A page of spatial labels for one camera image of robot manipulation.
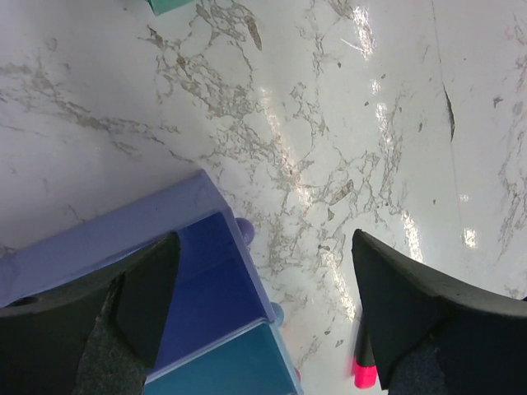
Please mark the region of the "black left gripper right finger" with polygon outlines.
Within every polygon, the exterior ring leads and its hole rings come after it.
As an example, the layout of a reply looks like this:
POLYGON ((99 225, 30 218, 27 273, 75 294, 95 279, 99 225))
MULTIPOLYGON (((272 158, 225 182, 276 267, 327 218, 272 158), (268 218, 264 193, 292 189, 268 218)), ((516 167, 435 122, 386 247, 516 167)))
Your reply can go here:
POLYGON ((352 260, 380 386, 390 394, 524 394, 526 301, 412 260, 363 230, 352 260))

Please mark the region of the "pink highlighter marker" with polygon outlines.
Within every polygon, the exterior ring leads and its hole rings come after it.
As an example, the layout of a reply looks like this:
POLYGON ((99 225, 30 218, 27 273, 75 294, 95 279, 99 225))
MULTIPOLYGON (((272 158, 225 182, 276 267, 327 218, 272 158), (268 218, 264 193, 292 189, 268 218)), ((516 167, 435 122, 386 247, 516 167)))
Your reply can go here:
POLYGON ((351 374, 355 387, 359 389, 371 388, 377 380, 377 368, 363 317, 360 318, 358 325, 351 374))

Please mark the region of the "green book box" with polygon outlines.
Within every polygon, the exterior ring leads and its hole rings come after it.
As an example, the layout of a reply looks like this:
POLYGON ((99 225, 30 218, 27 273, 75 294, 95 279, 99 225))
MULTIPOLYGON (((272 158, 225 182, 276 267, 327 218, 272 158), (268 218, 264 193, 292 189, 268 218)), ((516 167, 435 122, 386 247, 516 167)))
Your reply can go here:
POLYGON ((155 16, 180 8, 193 0, 147 0, 155 16))

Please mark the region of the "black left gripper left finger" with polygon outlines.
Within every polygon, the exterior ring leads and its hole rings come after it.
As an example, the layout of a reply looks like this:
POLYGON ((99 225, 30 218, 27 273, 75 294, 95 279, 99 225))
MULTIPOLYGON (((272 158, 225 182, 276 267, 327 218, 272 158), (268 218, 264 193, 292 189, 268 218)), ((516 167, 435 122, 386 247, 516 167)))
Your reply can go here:
POLYGON ((180 262, 175 232, 1 309, 3 394, 141 394, 180 262))

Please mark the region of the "purple plastic bin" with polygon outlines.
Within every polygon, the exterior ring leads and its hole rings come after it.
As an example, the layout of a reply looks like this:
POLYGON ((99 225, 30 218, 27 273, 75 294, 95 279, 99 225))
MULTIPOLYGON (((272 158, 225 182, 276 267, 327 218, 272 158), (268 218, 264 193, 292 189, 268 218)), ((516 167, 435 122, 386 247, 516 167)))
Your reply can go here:
POLYGON ((234 214, 204 172, 7 255, 1 303, 116 263, 172 231, 179 272, 152 377, 274 320, 234 214))

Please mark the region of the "teal blue plastic bin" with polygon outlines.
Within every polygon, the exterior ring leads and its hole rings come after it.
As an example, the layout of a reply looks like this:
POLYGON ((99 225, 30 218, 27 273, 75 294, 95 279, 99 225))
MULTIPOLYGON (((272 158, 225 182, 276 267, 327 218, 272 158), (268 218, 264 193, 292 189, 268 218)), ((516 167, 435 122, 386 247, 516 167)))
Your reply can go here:
POLYGON ((276 323, 261 323, 154 379, 145 394, 302 394, 276 323))

